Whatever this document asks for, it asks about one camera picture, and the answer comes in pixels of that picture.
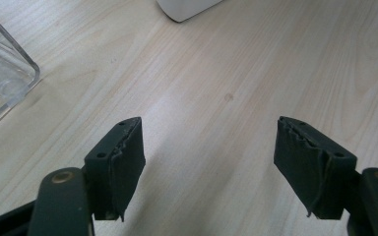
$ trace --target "wooden table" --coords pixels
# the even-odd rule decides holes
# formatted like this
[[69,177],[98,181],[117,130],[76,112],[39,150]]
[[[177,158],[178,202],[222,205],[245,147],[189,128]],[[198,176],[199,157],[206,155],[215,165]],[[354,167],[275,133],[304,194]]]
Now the wooden table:
[[141,116],[147,166],[96,235],[347,235],[273,164],[277,120],[378,167],[378,0],[225,0],[182,24],[155,0],[0,0],[0,22],[42,77],[0,122],[0,214]]

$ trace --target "light wood tabletop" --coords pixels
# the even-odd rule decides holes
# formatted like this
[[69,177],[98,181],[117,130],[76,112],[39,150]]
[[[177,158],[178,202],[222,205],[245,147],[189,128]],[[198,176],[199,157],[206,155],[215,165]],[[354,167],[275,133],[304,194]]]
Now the light wood tabletop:
[[0,214],[141,116],[147,165],[96,235],[347,235],[273,164],[277,120],[378,167],[378,0],[224,0],[177,24],[155,0],[0,0],[42,81],[0,122]]

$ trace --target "table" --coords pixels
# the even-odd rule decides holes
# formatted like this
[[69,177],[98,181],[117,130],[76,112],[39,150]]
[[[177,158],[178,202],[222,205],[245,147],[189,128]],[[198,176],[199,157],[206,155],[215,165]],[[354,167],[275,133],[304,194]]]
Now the table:
[[0,122],[0,214],[143,118],[125,222],[96,235],[347,235],[273,164],[280,116],[378,167],[378,0],[225,0],[182,23],[155,0],[0,0],[42,81]]

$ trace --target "white object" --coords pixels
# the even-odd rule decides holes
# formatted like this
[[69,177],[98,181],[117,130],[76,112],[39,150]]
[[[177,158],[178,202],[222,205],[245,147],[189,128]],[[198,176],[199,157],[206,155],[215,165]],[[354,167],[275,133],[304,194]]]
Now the white object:
[[163,11],[176,22],[183,22],[222,0],[157,0]]

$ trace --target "wood grain surface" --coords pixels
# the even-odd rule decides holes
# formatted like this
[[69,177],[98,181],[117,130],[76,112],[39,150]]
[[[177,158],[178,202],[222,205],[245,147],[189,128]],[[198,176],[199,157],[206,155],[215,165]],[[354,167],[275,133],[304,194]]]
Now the wood grain surface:
[[273,164],[280,116],[378,167],[378,0],[225,0],[177,24],[155,0],[0,0],[42,81],[0,122],[0,214],[143,118],[125,222],[96,235],[347,235]]

